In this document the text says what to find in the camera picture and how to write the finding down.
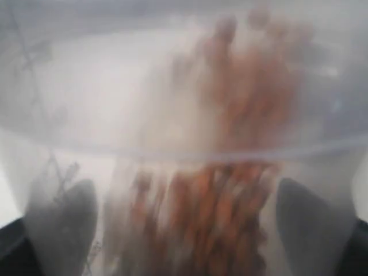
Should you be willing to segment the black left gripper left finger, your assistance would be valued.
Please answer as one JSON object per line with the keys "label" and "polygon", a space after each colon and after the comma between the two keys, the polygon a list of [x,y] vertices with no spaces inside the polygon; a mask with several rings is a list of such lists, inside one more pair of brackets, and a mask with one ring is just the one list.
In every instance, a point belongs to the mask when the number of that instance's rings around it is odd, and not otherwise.
{"label": "black left gripper left finger", "polygon": [[45,207],[1,227],[1,275],[82,275],[97,227],[94,183],[82,179]]}

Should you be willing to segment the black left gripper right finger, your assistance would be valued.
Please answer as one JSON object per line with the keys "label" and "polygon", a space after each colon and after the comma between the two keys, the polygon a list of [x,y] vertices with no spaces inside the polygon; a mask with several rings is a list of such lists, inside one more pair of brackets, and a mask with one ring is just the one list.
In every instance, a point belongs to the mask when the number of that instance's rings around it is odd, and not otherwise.
{"label": "black left gripper right finger", "polygon": [[367,275],[367,221],[291,178],[279,183],[275,211],[292,275]]}

